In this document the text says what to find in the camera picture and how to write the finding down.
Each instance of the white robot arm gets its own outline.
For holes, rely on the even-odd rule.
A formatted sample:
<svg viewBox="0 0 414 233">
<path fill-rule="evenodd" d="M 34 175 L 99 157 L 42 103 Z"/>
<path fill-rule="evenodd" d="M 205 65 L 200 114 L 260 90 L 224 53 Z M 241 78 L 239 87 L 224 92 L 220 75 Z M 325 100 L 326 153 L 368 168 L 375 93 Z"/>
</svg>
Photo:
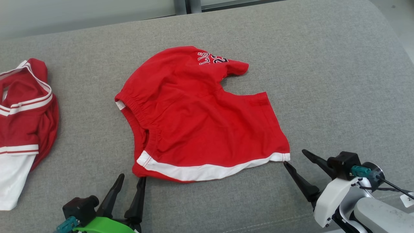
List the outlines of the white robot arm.
<svg viewBox="0 0 414 233">
<path fill-rule="evenodd" d="M 361 164 L 357 154 L 345 151 L 327 161 L 307 150 L 302 152 L 332 178 L 320 192 L 318 187 L 302 178 L 292 165 L 284 162 L 299 189 L 312 204 L 315 220 L 321 227 L 328 227 L 334 221 L 346 233 L 414 232 L 414 216 L 371 195 L 376 189 L 381 189 L 379 186 L 386 181 L 378 166 L 370 162 Z"/>
</svg>

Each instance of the black cable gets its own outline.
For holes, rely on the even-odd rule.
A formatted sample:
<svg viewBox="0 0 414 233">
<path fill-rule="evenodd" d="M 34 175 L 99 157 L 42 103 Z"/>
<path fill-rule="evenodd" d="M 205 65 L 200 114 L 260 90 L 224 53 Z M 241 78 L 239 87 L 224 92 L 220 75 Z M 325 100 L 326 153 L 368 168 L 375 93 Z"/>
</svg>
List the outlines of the black cable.
<svg viewBox="0 0 414 233">
<path fill-rule="evenodd" d="M 399 187 L 397 187 L 397 185 L 395 185 L 395 184 L 393 184 L 393 183 L 389 182 L 388 180 L 386 180 L 386 179 L 382 178 L 381 176 L 377 175 L 377 179 L 382 180 L 384 183 L 388 184 L 389 186 L 392 186 L 392 187 L 396 188 L 398 191 L 400 191 L 400 192 L 402 192 L 403 194 L 407 195 L 409 198 L 414 199 L 414 197 L 413 197 L 412 195 L 408 194 L 408 192 L 406 192 L 406 190 L 402 190 L 402 189 L 400 189 Z"/>
<path fill-rule="evenodd" d="M 393 191 L 393 192 L 399 192 L 398 189 L 394 189 L 394 188 L 371 188 L 371 187 L 364 187 L 364 186 L 359 186 L 360 189 L 366 189 L 366 190 L 380 190 L 380 191 Z"/>
</svg>

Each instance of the printed number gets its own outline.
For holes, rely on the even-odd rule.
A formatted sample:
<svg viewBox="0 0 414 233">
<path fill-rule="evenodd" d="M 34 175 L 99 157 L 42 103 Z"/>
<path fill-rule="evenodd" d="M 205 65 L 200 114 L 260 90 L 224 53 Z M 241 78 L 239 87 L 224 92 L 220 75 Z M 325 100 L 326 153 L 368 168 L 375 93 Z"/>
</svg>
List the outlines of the printed number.
<svg viewBox="0 0 414 233">
<path fill-rule="evenodd" d="M 210 63 L 210 56 L 213 59 L 213 63 L 229 62 L 225 58 L 220 58 L 220 57 L 214 56 L 214 55 L 212 55 L 210 53 L 197 53 L 197 54 L 199 56 L 201 56 L 201 57 L 198 58 L 199 61 L 202 60 L 202 59 L 204 59 L 203 62 L 198 63 L 199 65 L 206 64 L 206 63 Z"/>
<path fill-rule="evenodd" d="M 221 63 L 221 62 L 228 62 L 225 58 L 216 58 L 213 60 L 213 63 Z"/>
</svg>

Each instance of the red jersey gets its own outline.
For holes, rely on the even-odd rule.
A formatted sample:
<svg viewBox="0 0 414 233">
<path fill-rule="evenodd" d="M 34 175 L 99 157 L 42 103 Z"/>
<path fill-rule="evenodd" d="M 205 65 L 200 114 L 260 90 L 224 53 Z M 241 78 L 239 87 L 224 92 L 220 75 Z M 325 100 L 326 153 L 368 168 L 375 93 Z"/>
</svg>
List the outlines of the red jersey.
<svg viewBox="0 0 414 233">
<path fill-rule="evenodd" d="M 164 50 L 140 66 L 115 97 L 134 133 L 132 171 L 191 182 L 290 160 L 267 94 L 234 95 L 220 85 L 247 69 L 192 46 Z"/>
<path fill-rule="evenodd" d="M 45 63 L 34 58 L 0 74 L 0 93 L 0 210 L 10 210 L 29 170 L 49 153 L 59 113 Z"/>
</svg>

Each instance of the gray couch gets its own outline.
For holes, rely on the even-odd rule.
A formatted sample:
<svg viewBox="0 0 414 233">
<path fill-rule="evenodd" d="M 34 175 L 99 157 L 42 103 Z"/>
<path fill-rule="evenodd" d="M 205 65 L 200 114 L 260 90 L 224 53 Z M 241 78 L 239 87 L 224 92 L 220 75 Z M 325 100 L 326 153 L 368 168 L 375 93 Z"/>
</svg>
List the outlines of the gray couch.
<svg viewBox="0 0 414 233">
<path fill-rule="evenodd" d="M 155 53 L 194 45 L 250 64 L 225 90 L 266 91 L 291 146 L 291 163 L 311 183 L 329 182 L 301 149 L 323 157 L 346 150 L 414 189 L 414 65 L 368 0 L 289 0 L 47 34 L 0 43 L 0 70 L 46 62 L 60 105 L 50 155 L 29 174 L 18 205 L 0 212 L 0 232 L 52 232 L 74 197 L 103 199 L 120 173 L 113 214 L 135 193 L 133 136 L 114 103 L 132 72 Z M 376 197 L 407 212 L 399 193 Z M 282 163 L 222 180 L 178 184 L 149 178 L 144 233 L 325 232 Z"/>
</svg>

